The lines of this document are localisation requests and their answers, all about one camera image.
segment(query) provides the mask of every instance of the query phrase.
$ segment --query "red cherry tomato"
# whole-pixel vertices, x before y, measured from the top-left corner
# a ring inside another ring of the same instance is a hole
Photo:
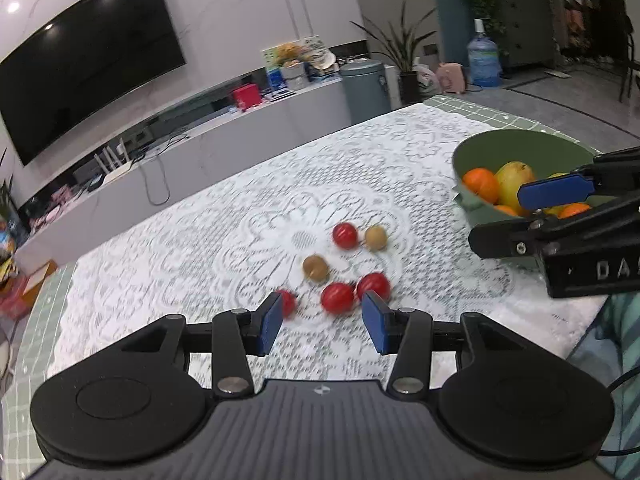
[[[353,307],[353,285],[331,283],[320,295],[322,307],[331,314],[343,314]]]
[[[296,309],[296,297],[283,288],[279,288],[276,292],[279,292],[282,296],[282,316],[289,317]]]
[[[356,295],[362,301],[365,292],[375,292],[384,301],[389,301],[391,297],[391,283],[382,272],[372,272],[364,276],[356,288]]]
[[[358,245],[358,230],[346,222],[334,227],[332,237],[335,244],[341,249],[353,249]]]

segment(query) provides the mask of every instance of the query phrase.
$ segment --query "fruit bowl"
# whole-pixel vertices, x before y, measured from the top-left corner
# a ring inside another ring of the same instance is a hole
[[[528,164],[540,180],[589,164],[598,153],[569,137],[533,130],[492,130],[474,135],[461,142],[453,153],[456,203],[471,226],[513,219],[469,190],[462,183],[463,175],[473,168],[487,168],[495,173],[507,162],[519,160]],[[588,203],[595,206],[606,200],[609,199],[592,197]]]

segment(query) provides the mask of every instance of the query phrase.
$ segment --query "black power cord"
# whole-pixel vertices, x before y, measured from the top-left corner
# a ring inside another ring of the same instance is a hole
[[[178,136],[172,137],[167,142],[166,146],[162,150],[160,150],[160,152],[156,153],[155,155],[153,155],[149,159],[149,161],[152,161],[152,160],[154,160],[156,158],[158,160],[158,164],[160,165],[160,171],[162,171],[162,180],[164,181],[164,187],[166,188],[166,198],[162,202],[154,202],[153,200],[151,200],[151,195],[149,193],[149,185],[148,185],[148,182],[146,181],[146,173],[145,173],[145,170],[142,169],[142,162],[144,161],[144,159],[146,157],[146,152],[143,153],[137,160],[134,160],[134,162],[140,162],[140,164],[138,164],[138,169],[140,170],[140,173],[142,173],[142,179],[145,181],[146,199],[149,200],[149,203],[152,206],[159,207],[161,205],[164,205],[167,202],[169,202],[169,200],[171,198],[171,189],[169,189],[169,183],[166,180],[166,173],[164,171],[164,164],[162,163],[162,159],[160,158],[160,155],[162,155],[166,150],[168,150],[174,144],[177,144],[178,142],[181,142],[182,140],[185,140],[185,139],[189,139],[189,136],[186,135],[186,134],[181,136],[181,137],[178,137]]]
[[[640,374],[640,366],[631,368],[631,370],[629,370],[628,372],[625,372],[620,377],[618,377],[615,381],[613,381],[607,388],[607,391],[610,394],[612,394],[614,390],[622,386],[622,384],[626,383],[627,381],[633,379],[638,374]],[[633,453],[638,453],[638,452],[640,452],[640,446],[631,447],[629,449],[621,449],[619,451],[610,451],[610,450],[601,449],[598,454],[600,456],[626,456],[626,455],[631,455]]]

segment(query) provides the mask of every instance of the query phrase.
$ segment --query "cabinet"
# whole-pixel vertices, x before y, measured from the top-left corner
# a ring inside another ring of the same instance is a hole
[[[508,52],[505,68],[533,63],[552,64],[555,42],[549,0],[498,0],[498,15],[506,28],[500,47]]]

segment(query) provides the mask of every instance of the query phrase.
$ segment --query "white tablecloth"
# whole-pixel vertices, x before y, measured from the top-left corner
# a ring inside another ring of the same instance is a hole
[[[359,308],[350,316],[326,314],[322,285],[304,279],[302,260],[314,253],[327,259],[332,280],[384,272],[392,307],[419,308],[437,320],[482,312],[566,356],[604,298],[551,300],[537,272],[482,261],[466,242],[450,159],[466,136],[489,129],[414,105],[284,153],[158,213],[80,258],[48,374],[165,314],[204,322],[221,310],[252,310],[283,287],[298,294],[300,306],[271,354],[251,359],[257,387],[265,376],[384,381],[393,358],[376,354]],[[382,224],[388,249],[339,250],[331,230],[341,221],[362,232]],[[453,360],[438,356],[432,386],[453,372]],[[209,384],[206,356],[193,356],[190,373]]]

